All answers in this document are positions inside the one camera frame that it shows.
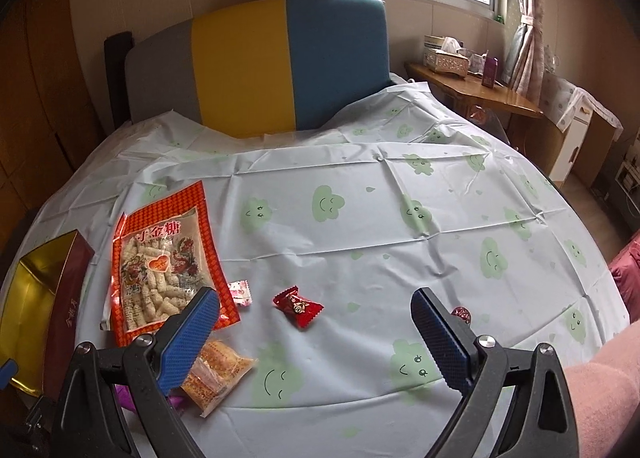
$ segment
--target wooden table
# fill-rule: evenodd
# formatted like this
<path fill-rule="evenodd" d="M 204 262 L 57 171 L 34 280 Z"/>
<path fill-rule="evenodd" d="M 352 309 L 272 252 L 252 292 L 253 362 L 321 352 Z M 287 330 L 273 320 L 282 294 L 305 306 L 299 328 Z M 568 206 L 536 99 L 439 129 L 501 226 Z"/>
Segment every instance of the wooden table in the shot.
<path fill-rule="evenodd" d="M 524 141 L 532 119 L 545 116 L 533 102 L 503 86 L 495 85 L 494 88 L 486 88 L 477 77 L 467 75 L 463 79 L 453 74 L 436 73 L 418 63 L 405 63 L 404 67 L 407 76 L 411 79 L 428 82 L 451 96 L 454 101 L 453 110 L 465 118 L 468 117 L 473 106 L 513 114 L 507 136 L 511 145 L 522 153 L 524 153 Z"/>

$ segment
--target metal screw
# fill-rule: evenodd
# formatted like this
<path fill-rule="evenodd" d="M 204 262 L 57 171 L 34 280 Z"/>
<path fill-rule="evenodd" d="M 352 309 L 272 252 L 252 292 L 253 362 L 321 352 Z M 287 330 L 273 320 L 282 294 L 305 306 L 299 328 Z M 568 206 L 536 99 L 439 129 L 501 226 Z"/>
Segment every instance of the metal screw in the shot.
<path fill-rule="evenodd" d="M 478 342 L 483 348 L 493 348 L 495 346 L 495 339 L 490 335 L 479 336 Z"/>
<path fill-rule="evenodd" d="M 150 333 L 143 333 L 136 337 L 138 346 L 149 346 L 154 341 L 154 337 Z"/>
<path fill-rule="evenodd" d="M 542 353 L 543 355 L 553 355 L 554 347 L 551 344 L 541 344 L 540 353 Z"/>
<path fill-rule="evenodd" d="M 80 343 L 76 346 L 76 352 L 80 354 L 88 353 L 91 349 L 91 343 Z"/>

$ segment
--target dark red wrapped candy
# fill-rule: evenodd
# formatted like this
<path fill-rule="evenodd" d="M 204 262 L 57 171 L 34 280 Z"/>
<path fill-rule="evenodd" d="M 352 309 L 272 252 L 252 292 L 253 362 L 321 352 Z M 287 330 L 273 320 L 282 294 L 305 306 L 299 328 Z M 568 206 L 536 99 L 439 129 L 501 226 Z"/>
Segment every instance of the dark red wrapped candy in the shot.
<path fill-rule="evenodd" d="M 280 292 L 273 298 L 273 303 L 279 310 L 287 314 L 299 328 L 305 328 L 324 308 L 320 303 L 309 301 L 306 297 L 299 295 L 296 286 Z"/>
<path fill-rule="evenodd" d="M 464 306 L 457 306 L 451 312 L 451 315 L 460 317 L 465 323 L 471 324 L 471 312 Z"/>

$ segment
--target floor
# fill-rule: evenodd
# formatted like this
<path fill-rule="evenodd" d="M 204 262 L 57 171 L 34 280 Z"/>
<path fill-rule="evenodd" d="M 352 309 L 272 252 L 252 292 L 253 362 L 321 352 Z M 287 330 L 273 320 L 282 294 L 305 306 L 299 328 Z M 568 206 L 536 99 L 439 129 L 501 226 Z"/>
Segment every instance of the floor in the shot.
<path fill-rule="evenodd" d="M 569 174 L 561 191 L 587 227 L 604 259 L 609 263 L 628 243 L 631 231 L 615 211 L 610 210 L 606 203 L 594 197 L 573 174 Z"/>

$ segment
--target drawer handle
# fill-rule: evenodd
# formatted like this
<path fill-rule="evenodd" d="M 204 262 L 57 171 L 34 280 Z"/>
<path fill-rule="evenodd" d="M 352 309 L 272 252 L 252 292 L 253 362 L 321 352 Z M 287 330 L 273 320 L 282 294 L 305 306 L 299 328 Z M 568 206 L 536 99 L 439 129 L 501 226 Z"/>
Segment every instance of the drawer handle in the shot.
<path fill-rule="evenodd" d="M 575 160 L 575 157 L 578 155 L 579 149 L 580 149 L 580 146 L 576 146 L 576 148 L 574 149 L 574 152 L 572 152 L 571 154 L 571 158 L 569 159 L 569 164 L 571 164 Z"/>

